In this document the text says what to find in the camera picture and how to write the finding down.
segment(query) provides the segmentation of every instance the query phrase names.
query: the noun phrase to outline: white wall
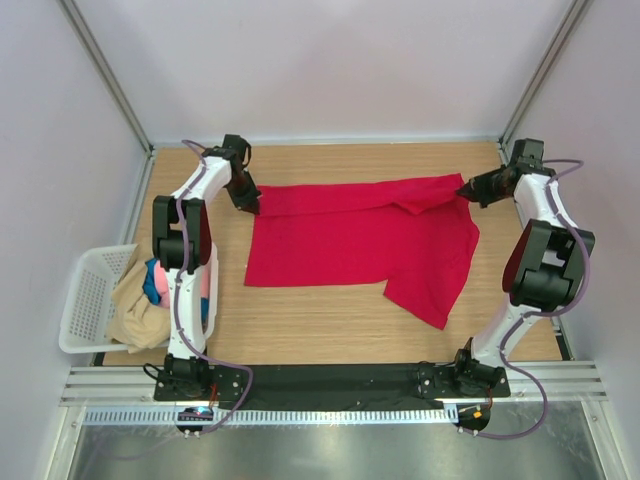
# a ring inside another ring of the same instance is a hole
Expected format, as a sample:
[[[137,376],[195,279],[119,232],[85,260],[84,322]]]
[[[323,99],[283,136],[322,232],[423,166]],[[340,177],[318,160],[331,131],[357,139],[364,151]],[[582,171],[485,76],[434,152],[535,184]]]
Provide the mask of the white wall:
[[[57,345],[71,269],[119,241],[143,159],[56,2],[0,2],[2,478],[36,478],[49,458],[83,360]]]
[[[597,362],[630,459],[640,458],[638,25],[637,1],[594,2],[516,135],[544,140],[547,159],[587,162],[561,186],[572,217],[596,235],[589,291],[565,325],[575,354]]]
[[[497,138],[569,0],[79,1],[153,142]]]

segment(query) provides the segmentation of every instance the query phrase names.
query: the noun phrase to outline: red t-shirt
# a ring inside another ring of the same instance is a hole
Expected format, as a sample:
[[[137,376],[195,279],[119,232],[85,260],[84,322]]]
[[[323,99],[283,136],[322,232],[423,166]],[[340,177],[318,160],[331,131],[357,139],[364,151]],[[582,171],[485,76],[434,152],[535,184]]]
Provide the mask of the red t-shirt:
[[[443,329],[478,243],[462,177],[260,187],[245,285],[353,285]]]

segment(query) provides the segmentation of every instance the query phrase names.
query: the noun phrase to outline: silver panel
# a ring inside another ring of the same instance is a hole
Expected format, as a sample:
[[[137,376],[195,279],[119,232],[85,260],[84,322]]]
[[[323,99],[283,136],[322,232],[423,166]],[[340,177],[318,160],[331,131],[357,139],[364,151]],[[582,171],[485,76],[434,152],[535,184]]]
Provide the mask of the silver panel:
[[[517,432],[537,403],[497,404],[490,431]],[[231,428],[175,440],[136,461],[173,427],[83,427],[70,479],[91,480],[602,480],[580,402],[551,404],[546,424],[516,441],[458,434],[450,425]]]
[[[609,402],[582,402],[591,438],[595,445],[602,469],[610,479],[631,478],[628,465],[622,457],[619,439],[615,432],[615,416]]]

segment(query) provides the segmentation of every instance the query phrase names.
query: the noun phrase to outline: wooden table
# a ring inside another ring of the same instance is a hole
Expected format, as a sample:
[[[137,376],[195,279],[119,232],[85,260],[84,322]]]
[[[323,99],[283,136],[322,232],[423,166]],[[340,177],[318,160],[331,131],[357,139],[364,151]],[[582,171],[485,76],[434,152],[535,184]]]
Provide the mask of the wooden table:
[[[255,147],[251,174],[258,184],[374,182],[461,172],[465,178],[497,168],[493,143],[313,145]],[[137,231],[151,236],[151,204],[189,177],[197,158],[186,148],[157,157]],[[502,299],[502,271],[522,231],[515,206],[471,205],[480,229],[469,280],[444,331],[383,297],[384,284],[251,288],[243,285],[253,217],[237,212],[226,193],[210,206],[218,247],[220,293],[209,355],[244,364],[390,363],[450,361],[490,321]],[[161,364],[164,349],[109,353],[105,365]],[[515,360],[558,360],[548,320],[518,345]]]

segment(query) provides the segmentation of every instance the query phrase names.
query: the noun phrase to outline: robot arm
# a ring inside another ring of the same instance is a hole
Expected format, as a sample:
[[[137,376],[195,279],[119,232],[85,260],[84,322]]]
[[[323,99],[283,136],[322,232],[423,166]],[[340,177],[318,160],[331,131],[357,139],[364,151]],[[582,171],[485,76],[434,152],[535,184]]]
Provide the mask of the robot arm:
[[[555,171],[542,163],[543,143],[518,140],[507,166],[474,177],[458,194],[481,207],[513,197],[528,222],[504,270],[502,305],[491,323],[470,345],[471,358],[488,366],[502,366],[500,344],[507,332],[527,312],[552,312],[575,297],[584,275],[582,254],[561,214],[584,241],[591,254],[593,233],[577,229],[558,194]],[[539,316],[528,316],[508,339],[502,353],[508,357]]]
[[[153,202],[153,253],[166,271],[169,284],[171,336],[169,352],[165,358],[163,381],[166,391],[172,391],[172,382],[186,382],[197,388],[209,383],[207,362],[194,356],[191,348],[203,353],[206,338],[201,316],[202,276],[210,270],[208,321],[213,322],[217,309],[218,259],[211,240],[207,204],[226,188],[238,210],[259,214],[258,191],[245,158],[251,158],[251,145],[238,135],[225,135],[222,147],[207,148],[201,162],[187,182],[170,196],[157,196]],[[180,275],[180,288],[176,288],[178,273],[185,259],[182,231],[174,229],[179,222],[177,205],[181,198],[182,213],[189,237],[188,263]],[[176,314],[183,342],[177,327]]]

